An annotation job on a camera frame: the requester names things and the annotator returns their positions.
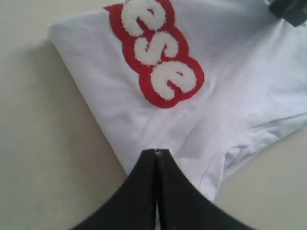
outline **white table surface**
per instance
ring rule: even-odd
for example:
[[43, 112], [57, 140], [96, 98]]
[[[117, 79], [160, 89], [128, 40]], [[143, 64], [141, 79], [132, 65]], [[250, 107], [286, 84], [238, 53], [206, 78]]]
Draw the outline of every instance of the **white table surface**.
[[[115, 0], [0, 1], [0, 229], [67, 230], [125, 179], [47, 28]], [[259, 230], [307, 226], [307, 129], [227, 179], [218, 206]]]

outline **black plastic object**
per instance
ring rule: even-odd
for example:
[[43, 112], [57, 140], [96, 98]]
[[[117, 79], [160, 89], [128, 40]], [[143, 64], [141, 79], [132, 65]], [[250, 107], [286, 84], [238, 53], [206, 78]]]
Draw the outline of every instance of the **black plastic object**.
[[166, 149], [141, 153], [111, 199], [73, 230], [251, 230], [203, 197]]
[[307, 20], [307, 0], [274, 0], [270, 10], [297, 27]]

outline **red logo patch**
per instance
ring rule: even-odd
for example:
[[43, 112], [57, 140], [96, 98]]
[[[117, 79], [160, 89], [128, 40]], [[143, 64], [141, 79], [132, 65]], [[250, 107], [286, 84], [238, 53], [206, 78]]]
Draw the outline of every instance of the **red logo patch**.
[[105, 9], [125, 60], [139, 74], [140, 88], [151, 104], [170, 108], [201, 88], [204, 72], [189, 56], [169, 0], [129, 0]]

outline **white t-shirt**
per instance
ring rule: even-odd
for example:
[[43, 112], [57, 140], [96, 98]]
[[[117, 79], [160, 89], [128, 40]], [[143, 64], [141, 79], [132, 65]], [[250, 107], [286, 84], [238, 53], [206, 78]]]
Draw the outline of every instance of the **white t-shirt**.
[[143, 149], [166, 148], [213, 200], [307, 122], [307, 28], [264, 0], [129, 0], [49, 37], [127, 173]]

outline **t-shirt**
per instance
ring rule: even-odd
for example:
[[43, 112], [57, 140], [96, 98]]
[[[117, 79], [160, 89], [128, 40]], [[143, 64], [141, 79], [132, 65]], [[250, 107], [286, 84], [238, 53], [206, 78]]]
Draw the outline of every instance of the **t-shirt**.
[[49, 37], [127, 173], [142, 150], [169, 149], [214, 200], [307, 123], [307, 28], [264, 0], [129, 0], [68, 17]]

